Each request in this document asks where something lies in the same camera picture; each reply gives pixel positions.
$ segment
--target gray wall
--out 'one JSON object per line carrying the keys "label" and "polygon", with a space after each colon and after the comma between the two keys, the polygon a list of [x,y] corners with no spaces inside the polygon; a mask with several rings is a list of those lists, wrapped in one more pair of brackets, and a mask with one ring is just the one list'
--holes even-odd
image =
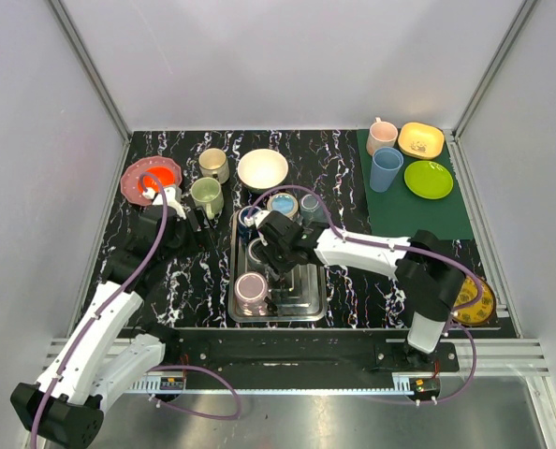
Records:
{"label": "gray wall", "polygon": [[540,2],[461,140],[523,330],[556,384],[556,0]]}
{"label": "gray wall", "polygon": [[450,128],[521,0],[65,0],[133,129]]}
{"label": "gray wall", "polygon": [[67,331],[121,151],[46,2],[0,0],[0,448],[21,436],[13,387]]}

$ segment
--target cream mug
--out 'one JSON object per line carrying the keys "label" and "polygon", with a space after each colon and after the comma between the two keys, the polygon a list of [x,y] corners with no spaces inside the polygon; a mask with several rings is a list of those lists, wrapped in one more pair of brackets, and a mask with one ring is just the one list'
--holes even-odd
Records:
{"label": "cream mug", "polygon": [[213,220],[224,208],[222,185],[214,178],[199,178],[193,182],[191,196],[195,205],[205,210],[208,220]]}
{"label": "cream mug", "polygon": [[394,146],[398,136],[399,130],[394,124],[382,122],[379,117],[376,117],[375,122],[370,126],[370,135],[365,148],[368,154],[373,156],[380,148]]}
{"label": "cream mug", "polygon": [[228,158],[219,148],[209,148],[199,157],[199,168],[201,174],[207,178],[215,178],[221,184],[228,181],[230,171],[228,169]]}

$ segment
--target light green mug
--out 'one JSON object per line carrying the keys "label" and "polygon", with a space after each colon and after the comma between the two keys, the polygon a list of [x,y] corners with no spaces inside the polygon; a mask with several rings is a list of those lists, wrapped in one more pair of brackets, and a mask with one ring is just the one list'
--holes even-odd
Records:
{"label": "light green mug", "polygon": [[212,220],[224,207],[222,185],[214,178],[201,178],[193,182],[191,196],[195,205],[205,210],[209,220]]}

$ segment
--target small cup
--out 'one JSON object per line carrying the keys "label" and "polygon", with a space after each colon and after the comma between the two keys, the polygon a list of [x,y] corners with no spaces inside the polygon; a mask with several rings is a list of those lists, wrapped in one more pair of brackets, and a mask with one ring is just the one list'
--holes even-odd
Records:
{"label": "small cup", "polygon": [[251,240],[251,243],[247,246],[247,267],[251,271],[264,274],[266,272],[266,264],[259,257],[261,246],[263,246],[263,242],[260,238]]}
{"label": "small cup", "polygon": [[249,243],[251,239],[255,239],[258,236],[257,230],[253,227],[248,227],[244,222],[244,219],[246,218],[250,209],[253,209],[253,213],[251,214],[251,216],[261,211],[261,208],[259,208],[258,206],[245,206],[244,208],[239,210],[239,215],[237,215],[237,233],[239,235],[239,238],[243,240],[245,245]]}
{"label": "small cup", "polygon": [[381,148],[372,156],[370,187],[381,194],[388,190],[402,167],[402,154],[394,148]]}
{"label": "small cup", "polygon": [[268,293],[268,281],[254,271],[242,274],[234,282],[234,296],[245,315],[267,314],[266,298]]}
{"label": "small cup", "polygon": [[222,185],[214,178],[200,178],[193,182],[191,196],[195,205],[205,210],[208,220],[212,220],[224,207]]}
{"label": "small cup", "polygon": [[299,212],[299,202],[291,194],[276,194],[270,196],[267,209],[269,211],[276,210],[291,220],[295,220]]}
{"label": "small cup", "polygon": [[326,222],[324,211],[313,195],[306,195],[300,200],[299,214],[304,225],[309,225],[311,222]]}
{"label": "small cup", "polygon": [[219,148],[209,148],[204,151],[199,157],[199,168],[203,176],[214,178],[221,184],[230,178],[228,158]]}
{"label": "small cup", "polygon": [[376,117],[375,122],[370,127],[370,135],[365,148],[368,154],[373,156],[376,150],[394,146],[398,136],[399,130],[394,124],[382,122],[379,117]]}

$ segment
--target dark green placemat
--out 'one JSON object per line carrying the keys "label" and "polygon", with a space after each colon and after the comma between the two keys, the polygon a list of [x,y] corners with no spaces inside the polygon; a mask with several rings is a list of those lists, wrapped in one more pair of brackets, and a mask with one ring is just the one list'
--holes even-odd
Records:
{"label": "dark green placemat", "polygon": [[[417,161],[415,157],[403,155],[401,170],[390,187],[383,194],[377,194],[370,188],[372,158],[365,150],[369,130],[358,130],[357,142],[363,170],[363,182],[370,213],[372,233],[384,237],[413,236],[419,229],[425,229],[439,239],[473,239],[474,233],[469,223],[467,210],[463,203],[457,179],[453,191],[443,199],[431,200],[413,194],[403,179],[403,173],[409,164]],[[450,163],[448,148],[433,159],[446,167],[455,176]]]}

